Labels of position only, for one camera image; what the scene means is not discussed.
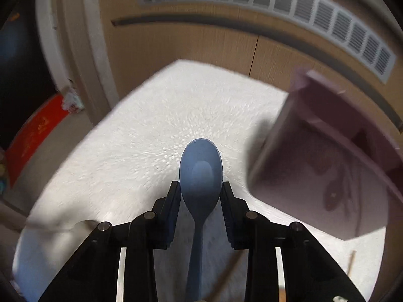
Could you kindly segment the blue plastic spoon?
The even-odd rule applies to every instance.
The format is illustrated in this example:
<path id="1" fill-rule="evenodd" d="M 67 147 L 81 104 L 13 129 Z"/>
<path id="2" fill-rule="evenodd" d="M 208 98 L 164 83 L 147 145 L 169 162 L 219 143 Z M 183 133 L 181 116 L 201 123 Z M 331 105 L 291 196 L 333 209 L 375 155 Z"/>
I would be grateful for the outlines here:
<path id="1" fill-rule="evenodd" d="M 210 140 L 198 138 L 187 145 L 180 160 L 179 182 L 182 198 L 195 224 L 185 300 L 200 301 L 203 226 L 219 200 L 223 182 L 221 156 Z"/>

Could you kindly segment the maroon utensil holder box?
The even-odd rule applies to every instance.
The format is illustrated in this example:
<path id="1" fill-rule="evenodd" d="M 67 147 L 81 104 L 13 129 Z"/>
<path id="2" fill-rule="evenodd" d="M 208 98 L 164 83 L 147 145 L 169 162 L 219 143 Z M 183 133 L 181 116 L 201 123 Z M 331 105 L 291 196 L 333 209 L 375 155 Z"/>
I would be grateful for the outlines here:
<path id="1" fill-rule="evenodd" d="M 343 90 L 300 71 L 248 187 L 268 205 L 349 240 L 387 225 L 389 197 L 402 197 L 402 155 Z"/>

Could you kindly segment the red paper banner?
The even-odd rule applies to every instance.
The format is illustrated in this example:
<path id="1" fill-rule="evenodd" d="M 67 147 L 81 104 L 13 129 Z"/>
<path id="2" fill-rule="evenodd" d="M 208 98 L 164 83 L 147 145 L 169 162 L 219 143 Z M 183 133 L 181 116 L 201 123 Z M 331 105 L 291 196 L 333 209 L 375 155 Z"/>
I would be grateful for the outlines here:
<path id="1" fill-rule="evenodd" d="M 60 93 L 46 101 L 22 126 L 9 148 L 6 150 L 6 166 L 10 187 L 13 187 L 22 169 L 49 134 L 68 115 L 62 108 L 63 95 Z"/>

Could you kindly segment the long grey vent grille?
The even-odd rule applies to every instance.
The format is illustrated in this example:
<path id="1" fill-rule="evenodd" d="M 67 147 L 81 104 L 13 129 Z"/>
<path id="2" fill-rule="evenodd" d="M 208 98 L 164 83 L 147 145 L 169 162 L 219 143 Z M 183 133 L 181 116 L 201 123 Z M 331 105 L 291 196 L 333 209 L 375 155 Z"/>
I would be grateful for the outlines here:
<path id="1" fill-rule="evenodd" d="M 356 15 L 332 0 L 139 0 L 145 5 L 212 2 L 240 6 L 282 18 L 332 42 L 386 83 L 397 57 L 388 44 Z"/>

